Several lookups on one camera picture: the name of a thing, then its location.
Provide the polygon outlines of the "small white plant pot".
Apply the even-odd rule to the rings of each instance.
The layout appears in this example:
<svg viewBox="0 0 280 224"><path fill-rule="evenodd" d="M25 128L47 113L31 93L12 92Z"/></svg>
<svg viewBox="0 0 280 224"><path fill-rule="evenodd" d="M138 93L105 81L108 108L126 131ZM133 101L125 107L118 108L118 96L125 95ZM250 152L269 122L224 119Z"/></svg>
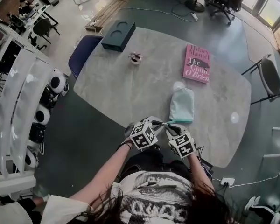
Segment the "small white plant pot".
<svg viewBox="0 0 280 224"><path fill-rule="evenodd" d="M139 64L141 64L142 56L141 56L140 53L132 52L129 55L129 59L130 59L132 64L139 65Z"/></svg>

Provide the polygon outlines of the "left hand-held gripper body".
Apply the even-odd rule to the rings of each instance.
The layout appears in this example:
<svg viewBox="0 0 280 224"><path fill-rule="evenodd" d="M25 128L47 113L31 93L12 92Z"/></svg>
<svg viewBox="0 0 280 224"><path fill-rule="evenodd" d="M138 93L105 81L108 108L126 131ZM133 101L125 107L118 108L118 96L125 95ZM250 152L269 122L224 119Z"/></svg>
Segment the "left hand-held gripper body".
<svg viewBox="0 0 280 224"><path fill-rule="evenodd" d="M130 133L130 139L138 150L150 147L157 143L157 135L154 134L154 130L151 124L146 122L146 119L137 123L130 124L132 131Z"/></svg>

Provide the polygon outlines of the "person's black trousers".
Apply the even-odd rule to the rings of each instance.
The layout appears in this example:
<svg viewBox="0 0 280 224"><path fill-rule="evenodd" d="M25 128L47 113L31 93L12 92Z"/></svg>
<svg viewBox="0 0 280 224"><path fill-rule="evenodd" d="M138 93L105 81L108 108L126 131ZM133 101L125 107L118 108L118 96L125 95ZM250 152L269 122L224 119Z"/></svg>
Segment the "person's black trousers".
<svg viewBox="0 0 280 224"><path fill-rule="evenodd" d="M173 160L166 163L163 161L162 153L155 148L149 148L130 157L122 169L119 181L139 171L173 172L187 180L192 179L188 167L182 161Z"/></svg>

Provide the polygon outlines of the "mint green drawstring pouch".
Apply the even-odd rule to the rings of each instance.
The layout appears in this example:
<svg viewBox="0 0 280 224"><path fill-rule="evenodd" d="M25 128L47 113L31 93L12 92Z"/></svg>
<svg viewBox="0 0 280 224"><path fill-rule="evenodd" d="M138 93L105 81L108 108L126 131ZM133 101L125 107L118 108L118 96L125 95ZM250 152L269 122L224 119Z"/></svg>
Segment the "mint green drawstring pouch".
<svg viewBox="0 0 280 224"><path fill-rule="evenodd" d="M192 123L194 113L194 92L188 88L176 89L171 98L167 123Z"/></svg>

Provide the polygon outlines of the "dark blue box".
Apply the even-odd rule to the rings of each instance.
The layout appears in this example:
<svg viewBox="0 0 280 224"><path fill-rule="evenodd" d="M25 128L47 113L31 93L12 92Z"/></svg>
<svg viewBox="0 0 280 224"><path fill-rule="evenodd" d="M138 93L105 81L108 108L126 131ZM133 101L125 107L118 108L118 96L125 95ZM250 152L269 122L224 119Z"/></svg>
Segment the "dark blue box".
<svg viewBox="0 0 280 224"><path fill-rule="evenodd" d="M101 40L103 48L123 52L135 29L133 21L116 20Z"/></svg>

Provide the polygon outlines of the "pink book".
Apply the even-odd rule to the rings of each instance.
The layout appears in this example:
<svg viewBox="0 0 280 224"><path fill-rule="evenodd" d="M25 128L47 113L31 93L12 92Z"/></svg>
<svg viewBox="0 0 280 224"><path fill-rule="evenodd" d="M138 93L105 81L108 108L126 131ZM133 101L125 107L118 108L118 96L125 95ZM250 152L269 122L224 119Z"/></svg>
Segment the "pink book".
<svg viewBox="0 0 280 224"><path fill-rule="evenodd" d="M182 77L207 84L210 78L209 51L187 44Z"/></svg>

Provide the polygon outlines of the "white desk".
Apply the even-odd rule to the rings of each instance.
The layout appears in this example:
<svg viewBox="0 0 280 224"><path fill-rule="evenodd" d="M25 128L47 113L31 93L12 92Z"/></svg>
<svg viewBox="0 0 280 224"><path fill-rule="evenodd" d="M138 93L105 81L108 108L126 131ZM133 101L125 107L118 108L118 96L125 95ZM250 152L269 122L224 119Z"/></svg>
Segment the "white desk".
<svg viewBox="0 0 280 224"><path fill-rule="evenodd" d="M47 10L51 7L51 5L44 5L42 7L34 7L32 11L26 15L26 18L24 19L25 29L30 30L40 19L43 18L49 18L51 21L53 21L53 25L57 26L59 23L57 20L55 20L48 12Z"/></svg>

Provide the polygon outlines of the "white round robot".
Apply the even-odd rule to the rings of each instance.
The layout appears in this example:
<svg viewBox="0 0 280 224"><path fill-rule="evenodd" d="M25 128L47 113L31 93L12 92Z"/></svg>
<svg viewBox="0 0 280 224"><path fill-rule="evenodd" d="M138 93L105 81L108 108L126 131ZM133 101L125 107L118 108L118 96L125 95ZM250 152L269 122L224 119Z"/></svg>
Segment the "white round robot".
<svg viewBox="0 0 280 224"><path fill-rule="evenodd" d="M37 168L39 165L39 160L37 157L37 152L35 150L27 149L26 150L26 156L25 156L25 163L30 168Z"/></svg>
<svg viewBox="0 0 280 224"><path fill-rule="evenodd" d="M67 77L56 68L49 78L49 86L55 94L61 94L62 96L65 96L69 90Z"/></svg>
<svg viewBox="0 0 280 224"><path fill-rule="evenodd" d="M35 111L35 120L41 124L46 126L49 122L50 118L50 110L45 106L39 104L36 111Z"/></svg>

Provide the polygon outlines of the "person's right forearm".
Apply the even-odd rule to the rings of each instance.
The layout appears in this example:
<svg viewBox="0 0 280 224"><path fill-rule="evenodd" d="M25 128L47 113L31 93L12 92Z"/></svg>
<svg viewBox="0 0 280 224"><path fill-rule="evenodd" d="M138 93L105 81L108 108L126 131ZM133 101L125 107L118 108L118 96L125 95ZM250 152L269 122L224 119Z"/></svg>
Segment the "person's right forearm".
<svg viewBox="0 0 280 224"><path fill-rule="evenodd" d="M214 187L203 170L196 153L187 156L189 160L190 170L192 172L193 184L196 189L203 193L214 192Z"/></svg>

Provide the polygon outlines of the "wooden plank strip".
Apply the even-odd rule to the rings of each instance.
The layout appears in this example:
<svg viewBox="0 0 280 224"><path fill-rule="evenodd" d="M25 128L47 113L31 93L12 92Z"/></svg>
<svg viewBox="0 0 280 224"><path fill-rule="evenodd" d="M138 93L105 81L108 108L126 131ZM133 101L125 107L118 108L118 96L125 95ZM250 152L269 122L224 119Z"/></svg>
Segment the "wooden plank strip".
<svg viewBox="0 0 280 224"><path fill-rule="evenodd" d="M93 33L101 32L126 3L127 0L112 0L109 4L104 6L84 28Z"/></svg>

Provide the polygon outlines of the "black round robot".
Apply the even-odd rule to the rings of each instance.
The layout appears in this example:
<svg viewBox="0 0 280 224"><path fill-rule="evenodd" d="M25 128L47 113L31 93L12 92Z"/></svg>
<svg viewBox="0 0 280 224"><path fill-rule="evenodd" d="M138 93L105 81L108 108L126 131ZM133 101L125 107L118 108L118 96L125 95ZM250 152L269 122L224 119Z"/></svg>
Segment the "black round robot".
<svg viewBox="0 0 280 224"><path fill-rule="evenodd" d="M41 95L39 103L46 108L52 108L54 104L54 95L51 90L46 87Z"/></svg>
<svg viewBox="0 0 280 224"><path fill-rule="evenodd" d="M41 143L44 140L46 126L39 123L32 123L29 139L35 143Z"/></svg>

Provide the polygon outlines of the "person's patterned shirt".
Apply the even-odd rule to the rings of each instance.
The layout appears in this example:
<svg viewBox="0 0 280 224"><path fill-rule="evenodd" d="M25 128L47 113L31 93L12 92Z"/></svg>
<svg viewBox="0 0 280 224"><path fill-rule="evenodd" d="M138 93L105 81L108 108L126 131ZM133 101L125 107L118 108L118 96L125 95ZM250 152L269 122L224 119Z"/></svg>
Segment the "person's patterned shirt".
<svg viewBox="0 0 280 224"><path fill-rule="evenodd" d="M111 224L186 224L192 183L173 172L139 171L113 183L110 197L99 206L51 196L41 224L110 220Z"/></svg>

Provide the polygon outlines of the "blue chair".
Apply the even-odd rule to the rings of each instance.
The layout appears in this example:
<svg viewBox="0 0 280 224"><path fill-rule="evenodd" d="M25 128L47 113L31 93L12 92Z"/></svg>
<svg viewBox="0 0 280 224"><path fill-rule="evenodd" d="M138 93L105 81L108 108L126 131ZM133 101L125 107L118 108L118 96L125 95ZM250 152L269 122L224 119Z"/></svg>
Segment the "blue chair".
<svg viewBox="0 0 280 224"><path fill-rule="evenodd" d="M76 46L68 61L68 66L75 78L78 78L88 57L91 55L93 50L96 48L96 46L100 43L102 39L102 36L86 35Z"/></svg>

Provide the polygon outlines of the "person's left forearm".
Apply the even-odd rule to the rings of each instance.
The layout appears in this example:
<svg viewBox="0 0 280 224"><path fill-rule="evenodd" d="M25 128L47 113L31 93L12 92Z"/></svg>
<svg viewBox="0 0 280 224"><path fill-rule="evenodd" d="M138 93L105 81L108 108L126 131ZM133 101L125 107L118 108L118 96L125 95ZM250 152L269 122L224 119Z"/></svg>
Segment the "person's left forearm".
<svg viewBox="0 0 280 224"><path fill-rule="evenodd" d="M126 145L119 147L119 149L100 168L94 178L80 191L71 196L70 199L90 204L98 197L102 198L103 194L115 181L129 151L130 149Z"/></svg>

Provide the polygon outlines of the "white shelf rack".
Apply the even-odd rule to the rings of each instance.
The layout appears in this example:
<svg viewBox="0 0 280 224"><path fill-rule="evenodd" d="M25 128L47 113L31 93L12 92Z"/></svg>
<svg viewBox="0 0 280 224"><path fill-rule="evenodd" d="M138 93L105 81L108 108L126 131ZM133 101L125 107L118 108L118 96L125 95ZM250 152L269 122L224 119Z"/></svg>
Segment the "white shelf rack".
<svg viewBox="0 0 280 224"><path fill-rule="evenodd" d="M0 196L32 188L34 172L26 150L44 154L44 141L29 139L41 95L55 69L50 60L0 19L0 31L12 36L0 63Z"/></svg>

